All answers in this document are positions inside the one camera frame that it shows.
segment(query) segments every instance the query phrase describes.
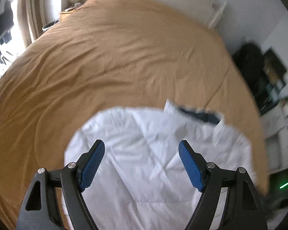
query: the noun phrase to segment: curtain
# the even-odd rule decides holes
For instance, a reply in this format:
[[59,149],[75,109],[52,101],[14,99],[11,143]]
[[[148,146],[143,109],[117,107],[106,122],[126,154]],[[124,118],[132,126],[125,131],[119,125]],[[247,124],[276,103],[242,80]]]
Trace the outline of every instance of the curtain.
[[17,19],[25,47],[39,38],[43,33],[45,15],[43,0],[18,0]]

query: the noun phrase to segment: bed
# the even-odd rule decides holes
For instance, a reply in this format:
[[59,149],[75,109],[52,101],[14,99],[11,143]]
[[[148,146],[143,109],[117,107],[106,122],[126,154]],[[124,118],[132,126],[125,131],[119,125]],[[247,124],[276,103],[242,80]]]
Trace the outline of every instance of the bed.
[[151,0],[88,0],[0,79],[2,221],[15,228],[38,168],[62,168],[74,132],[96,112],[167,99],[224,114],[252,143],[256,186],[267,192],[259,113],[218,34]]

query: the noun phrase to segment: white garment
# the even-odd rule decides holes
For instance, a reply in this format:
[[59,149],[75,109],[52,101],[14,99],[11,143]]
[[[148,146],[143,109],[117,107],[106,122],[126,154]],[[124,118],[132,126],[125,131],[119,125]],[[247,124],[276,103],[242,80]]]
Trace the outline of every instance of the white garment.
[[[246,137],[223,120],[218,125],[202,123],[169,101],[164,111],[115,107],[97,113],[74,134],[64,165],[76,162],[97,139],[104,141],[105,155],[82,195],[100,230],[186,227],[201,193],[192,187],[179,157],[181,140],[187,140],[207,162],[230,170],[243,166],[255,178]],[[211,229],[218,228],[225,191]]]

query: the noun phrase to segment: orange blanket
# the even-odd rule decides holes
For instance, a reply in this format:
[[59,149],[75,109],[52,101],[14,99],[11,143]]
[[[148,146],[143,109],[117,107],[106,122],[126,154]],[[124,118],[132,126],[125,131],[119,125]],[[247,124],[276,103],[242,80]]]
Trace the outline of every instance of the orange blanket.
[[0,79],[0,218],[15,228],[37,169],[62,168],[74,132],[96,112],[163,108],[168,98],[225,114],[252,142],[257,187],[267,191],[259,114],[217,33],[149,0],[88,0]]

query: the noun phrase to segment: metal screw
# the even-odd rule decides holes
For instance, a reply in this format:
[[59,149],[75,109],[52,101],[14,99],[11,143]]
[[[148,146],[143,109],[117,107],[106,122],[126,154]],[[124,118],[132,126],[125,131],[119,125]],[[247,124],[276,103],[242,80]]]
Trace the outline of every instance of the metal screw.
[[246,172],[245,168],[242,168],[242,167],[240,167],[238,170],[239,170],[239,172],[242,173],[242,174],[244,174],[244,173]]
[[44,168],[40,168],[40,169],[38,169],[38,171],[37,171],[39,174],[42,174],[42,173],[44,173],[45,172],[45,169]]
[[215,164],[214,163],[207,163],[207,167],[210,168],[210,169],[213,169],[215,168]]
[[74,162],[69,163],[69,164],[67,165],[67,167],[68,167],[69,169],[72,169],[72,168],[76,167],[76,163],[74,163]]

